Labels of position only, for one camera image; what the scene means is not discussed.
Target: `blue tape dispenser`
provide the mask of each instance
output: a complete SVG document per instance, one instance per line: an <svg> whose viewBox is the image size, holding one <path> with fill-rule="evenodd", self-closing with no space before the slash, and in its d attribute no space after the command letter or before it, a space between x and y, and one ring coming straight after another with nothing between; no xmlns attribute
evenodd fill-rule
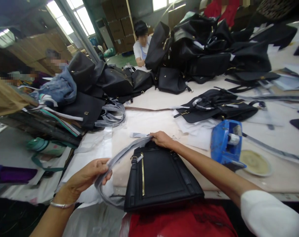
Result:
<svg viewBox="0 0 299 237"><path fill-rule="evenodd" d="M242 149L242 124L224 120L212 131L211 158L232 171L246 168L239 161Z"/></svg>

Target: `black hair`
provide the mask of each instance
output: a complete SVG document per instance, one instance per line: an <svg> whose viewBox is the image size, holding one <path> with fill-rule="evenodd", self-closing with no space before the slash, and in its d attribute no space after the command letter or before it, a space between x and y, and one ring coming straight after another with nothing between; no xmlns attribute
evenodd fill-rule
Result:
<svg viewBox="0 0 299 237"><path fill-rule="evenodd" d="M56 52L54 49L47 49L45 52L47 58L61 59L61 54Z"/></svg>
<svg viewBox="0 0 299 237"><path fill-rule="evenodd" d="M142 35L147 35L148 29L146 23L142 20L136 22L134 24L134 31L137 38Z"/></svg>

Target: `buckle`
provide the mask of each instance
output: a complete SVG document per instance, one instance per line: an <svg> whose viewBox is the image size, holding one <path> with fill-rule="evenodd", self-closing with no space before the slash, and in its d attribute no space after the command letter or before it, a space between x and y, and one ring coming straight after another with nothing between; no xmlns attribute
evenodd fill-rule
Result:
<svg viewBox="0 0 299 237"><path fill-rule="evenodd" d="M181 115L184 115L184 114L188 114L190 113L188 110L186 110L185 112L182 112Z"/></svg>

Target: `thermos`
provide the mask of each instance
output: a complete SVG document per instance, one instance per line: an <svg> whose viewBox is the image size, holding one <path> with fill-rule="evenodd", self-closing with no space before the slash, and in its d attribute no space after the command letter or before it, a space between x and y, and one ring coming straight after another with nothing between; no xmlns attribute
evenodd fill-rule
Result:
<svg viewBox="0 0 299 237"><path fill-rule="evenodd" d="M36 138L28 142L27 148L42 154L60 156L63 154L66 147L57 145L52 141Z"/></svg>

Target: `red clothing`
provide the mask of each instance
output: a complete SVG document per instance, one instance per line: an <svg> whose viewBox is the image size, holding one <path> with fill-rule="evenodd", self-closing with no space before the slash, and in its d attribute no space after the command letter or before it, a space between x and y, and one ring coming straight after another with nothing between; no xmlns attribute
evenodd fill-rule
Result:
<svg viewBox="0 0 299 237"><path fill-rule="evenodd" d="M205 9L204 14L206 17L218 17L222 10L222 1L213 0ZM225 12L222 14L219 21L226 19L229 27L234 25L234 19L239 7L239 0L229 0L229 5L226 7Z"/></svg>
<svg viewBox="0 0 299 237"><path fill-rule="evenodd" d="M223 207L191 203L159 215L131 217L129 237L237 237Z"/></svg>

